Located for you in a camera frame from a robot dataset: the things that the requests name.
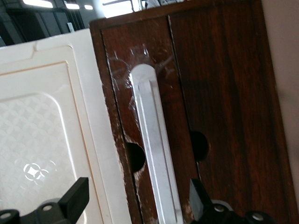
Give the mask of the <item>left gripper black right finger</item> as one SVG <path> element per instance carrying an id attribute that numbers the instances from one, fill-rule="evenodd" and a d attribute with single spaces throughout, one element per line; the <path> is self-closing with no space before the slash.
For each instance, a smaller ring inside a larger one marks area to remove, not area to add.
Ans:
<path id="1" fill-rule="evenodd" d="M 249 211 L 243 217 L 236 214 L 231 206 L 221 200 L 211 200 L 200 179 L 190 180 L 190 206 L 193 224 L 275 224 L 267 213 Z"/>

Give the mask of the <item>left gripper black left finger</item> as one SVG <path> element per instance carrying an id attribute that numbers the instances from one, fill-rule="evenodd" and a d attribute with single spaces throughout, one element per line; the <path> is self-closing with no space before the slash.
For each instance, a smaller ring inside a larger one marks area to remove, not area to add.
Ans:
<path id="1" fill-rule="evenodd" d="M 31 213 L 20 216 L 18 210 L 1 210 L 2 224 L 75 224 L 89 203 L 89 179 L 80 177 L 58 202 L 47 202 Z"/>

